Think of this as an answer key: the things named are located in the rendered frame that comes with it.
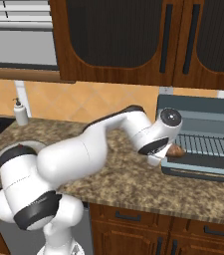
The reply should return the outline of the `white soap dispenser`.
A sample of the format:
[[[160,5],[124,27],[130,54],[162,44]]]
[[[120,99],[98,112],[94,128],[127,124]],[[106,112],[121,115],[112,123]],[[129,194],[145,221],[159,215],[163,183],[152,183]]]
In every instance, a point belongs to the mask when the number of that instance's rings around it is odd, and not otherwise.
[[[28,115],[26,108],[21,104],[18,98],[14,99],[14,114],[19,126],[26,126],[28,124]]]

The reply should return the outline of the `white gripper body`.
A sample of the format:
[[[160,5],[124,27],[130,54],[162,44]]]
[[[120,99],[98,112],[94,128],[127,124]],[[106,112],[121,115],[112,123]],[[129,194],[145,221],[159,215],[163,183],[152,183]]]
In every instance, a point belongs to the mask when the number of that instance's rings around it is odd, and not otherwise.
[[[165,152],[152,153],[147,156],[147,163],[152,166],[159,166],[160,162],[166,157]]]

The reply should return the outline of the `grey round plate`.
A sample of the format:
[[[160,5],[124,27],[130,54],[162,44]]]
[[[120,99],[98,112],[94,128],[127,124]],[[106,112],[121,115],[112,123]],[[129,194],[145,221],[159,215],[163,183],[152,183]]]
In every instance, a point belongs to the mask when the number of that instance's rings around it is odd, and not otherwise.
[[[37,140],[24,140],[24,141],[17,141],[13,144],[7,145],[4,148],[2,148],[0,150],[0,156],[7,151],[8,149],[18,145],[18,144],[22,144],[25,146],[29,146],[31,147],[35,152],[39,152],[41,149],[43,149],[44,147],[46,147],[46,145],[43,142],[37,141]]]

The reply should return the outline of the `grey dishwasher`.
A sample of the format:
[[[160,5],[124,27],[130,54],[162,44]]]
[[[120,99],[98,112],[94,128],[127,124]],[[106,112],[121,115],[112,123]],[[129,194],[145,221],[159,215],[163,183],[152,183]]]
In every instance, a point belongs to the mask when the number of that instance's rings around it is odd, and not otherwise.
[[[83,218],[78,225],[72,228],[72,233],[84,249],[85,255],[94,255],[89,205],[85,202],[84,206]],[[22,231],[15,224],[1,220],[0,233],[11,255],[36,255],[45,244],[42,230]]]

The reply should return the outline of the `grey toaster oven door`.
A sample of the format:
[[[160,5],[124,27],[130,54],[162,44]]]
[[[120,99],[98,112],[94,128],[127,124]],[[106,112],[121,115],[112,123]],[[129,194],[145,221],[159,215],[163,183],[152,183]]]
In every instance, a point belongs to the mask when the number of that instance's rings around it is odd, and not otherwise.
[[[166,157],[161,161],[164,174],[224,182],[224,156],[187,153],[183,157]]]

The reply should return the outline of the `brown drawer front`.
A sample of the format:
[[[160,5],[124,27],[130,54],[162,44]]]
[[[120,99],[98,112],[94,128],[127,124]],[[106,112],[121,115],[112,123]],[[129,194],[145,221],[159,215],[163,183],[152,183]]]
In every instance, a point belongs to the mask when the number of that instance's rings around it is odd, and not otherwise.
[[[193,219],[185,220],[185,231],[190,235],[224,241],[224,225]]]
[[[94,220],[130,224],[161,231],[166,231],[169,228],[171,220],[171,217],[167,215],[93,203],[90,204],[90,212]]]

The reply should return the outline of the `brown baguette bread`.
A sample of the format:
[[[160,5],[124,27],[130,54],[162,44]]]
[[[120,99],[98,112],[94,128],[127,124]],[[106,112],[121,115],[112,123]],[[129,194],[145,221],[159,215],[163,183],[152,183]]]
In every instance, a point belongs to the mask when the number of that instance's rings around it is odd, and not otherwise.
[[[173,144],[166,153],[170,157],[182,157],[185,155],[184,149],[178,144]]]

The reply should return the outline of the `brown cupboard door dark glass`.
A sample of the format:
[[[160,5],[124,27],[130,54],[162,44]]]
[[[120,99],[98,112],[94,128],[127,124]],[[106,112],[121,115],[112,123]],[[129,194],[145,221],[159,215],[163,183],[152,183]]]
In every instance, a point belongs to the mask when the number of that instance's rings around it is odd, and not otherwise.
[[[64,81],[169,86],[184,0],[50,0]],[[165,73],[165,9],[172,4]]]
[[[193,4],[200,4],[189,73],[183,74]],[[184,0],[173,86],[224,91],[224,0]]]

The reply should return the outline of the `grey toaster oven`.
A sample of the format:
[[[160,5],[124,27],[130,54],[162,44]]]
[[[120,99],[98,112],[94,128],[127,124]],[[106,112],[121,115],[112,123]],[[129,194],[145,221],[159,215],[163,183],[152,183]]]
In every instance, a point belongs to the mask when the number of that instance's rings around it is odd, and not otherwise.
[[[178,135],[224,136],[224,99],[159,95],[156,114],[165,108],[178,110],[183,118]]]

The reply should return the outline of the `metal toaster oven rack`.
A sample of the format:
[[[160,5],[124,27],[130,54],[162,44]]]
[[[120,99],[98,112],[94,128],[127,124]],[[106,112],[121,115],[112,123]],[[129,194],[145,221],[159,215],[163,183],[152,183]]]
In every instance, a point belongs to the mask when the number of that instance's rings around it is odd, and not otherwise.
[[[175,143],[188,153],[224,157],[224,136],[180,134]]]

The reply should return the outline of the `brown lower cupboard door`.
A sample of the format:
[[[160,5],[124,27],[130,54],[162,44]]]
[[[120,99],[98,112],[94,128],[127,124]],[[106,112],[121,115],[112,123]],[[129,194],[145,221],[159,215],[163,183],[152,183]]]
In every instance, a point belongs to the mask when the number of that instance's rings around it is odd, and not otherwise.
[[[167,234],[140,227],[92,221],[94,255],[155,255],[157,238],[162,237],[165,255]]]
[[[171,235],[167,243],[167,253],[170,255],[173,239],[177,240],[176,255],[224,255],[224,242],[188,238],[185,236]]]

